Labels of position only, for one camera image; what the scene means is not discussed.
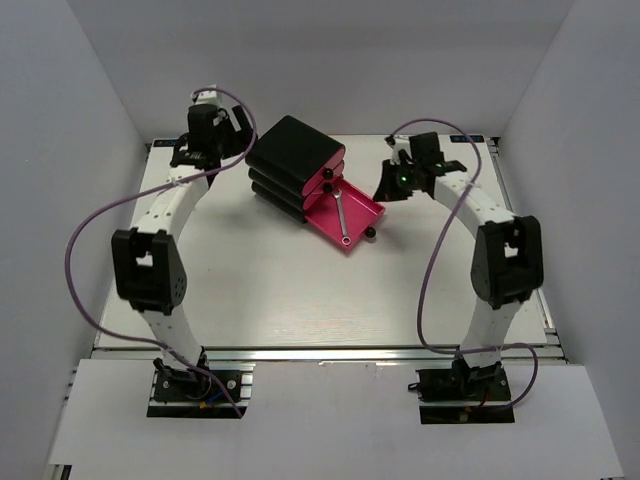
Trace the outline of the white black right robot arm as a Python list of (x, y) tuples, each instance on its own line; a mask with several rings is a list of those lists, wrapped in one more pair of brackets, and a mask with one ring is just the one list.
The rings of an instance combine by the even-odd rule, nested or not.
[(533, 216), (517, 216), (481, 190), (476, 177), (457, 160), (447, 160), (434, 132), (385, 138), (391, 158), (382, 163), (374, 194), (393, 202), (423, 192), (450, 211), (475, 240), (470, 279), (477, 300), (457, 356), (465, 365), (451, 374), (453, 390), (472, 399), (484, 391), (484, 367), (501, 360), (513, 319), (543, 282), (541, 227)]

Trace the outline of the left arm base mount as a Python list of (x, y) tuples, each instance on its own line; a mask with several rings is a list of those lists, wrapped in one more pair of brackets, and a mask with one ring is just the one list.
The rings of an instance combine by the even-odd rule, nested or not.
[[(176, 370), (156, 358), (154, 377), (146, 411), (148, 418), (239, 419), (222, 388), (210, 377), (192, 371)], [(251, 374), (228, 367), (212, 373), (244, 414), (248, 407)]]

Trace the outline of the silver wrench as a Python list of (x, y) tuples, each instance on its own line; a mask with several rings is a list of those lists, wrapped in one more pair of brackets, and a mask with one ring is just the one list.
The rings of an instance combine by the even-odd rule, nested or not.
[(351, 244), (351, 237), (349, 235), (346, 217), (344, 213), (344, 207), (342, 203), (342, 191), (340, 189), (336, 189), (332, 192), (332, 194), (335, 199), (336, 208), (338, 212), (339, 224), (340, 224), (340, 229), (342, 234), (341, 242), (344, 246), (349, 246)]

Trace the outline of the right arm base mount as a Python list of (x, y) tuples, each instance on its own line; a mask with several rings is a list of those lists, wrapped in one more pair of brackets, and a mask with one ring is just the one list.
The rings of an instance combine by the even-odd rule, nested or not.
[(419, 400), (422, 425), (489, 425), (515, 422), (511, 390), (500, 361), (471, 368), (462, 358), (449, 368), (416, 371), (407, 390)]

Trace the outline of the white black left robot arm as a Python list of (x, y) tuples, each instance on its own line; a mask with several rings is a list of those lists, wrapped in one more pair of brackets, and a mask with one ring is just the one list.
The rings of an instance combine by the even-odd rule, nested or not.
[(188, 109), (188, 131), (174, 145), (166, 189), (155, 195), (145, 213), (111, 239), (118, 296), (145, 320), (164, 350), (163, 363), (181, 369), (177, 387), (199, 399), (211, 387), (203, 366), (203, 348), (191, 331), (182, 302), (187, 274), (178, 239), (197, 203), (209, 191), (222, 162), (250, 145), (254, 128), (243, 107), (226, 110), (218, 103), (197, 102)]

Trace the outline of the pink bottom drawer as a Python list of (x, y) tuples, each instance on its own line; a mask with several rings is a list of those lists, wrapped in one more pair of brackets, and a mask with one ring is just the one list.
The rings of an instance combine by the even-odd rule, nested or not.
[(342, 191), (342, 203), (351, 244), (344, 246), (341, 242), (338, 212), (332, 193), (326, 194), (321, 189), (319, 198), (306, 211), (305, 220), (334, 246), (348, 254), (361, 240), (367, 239), (364, 235), (365, 230), (368, 227), (376, 227), (385, 212), (385, 207), (343, 177), (335, 180), (333, 187), (334, 190)]

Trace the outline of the black drawer cabinet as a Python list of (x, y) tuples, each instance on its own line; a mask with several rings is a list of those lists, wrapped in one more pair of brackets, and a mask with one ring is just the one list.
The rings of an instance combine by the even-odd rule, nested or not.
[[(254, 193), (305, 223), (323, 185), (342, 174), (345, 153), (344, 144), (286, 115), (255, 142), (245, 162)], [(326, 168), (334, 172), (329, 180), (322, 176)]]

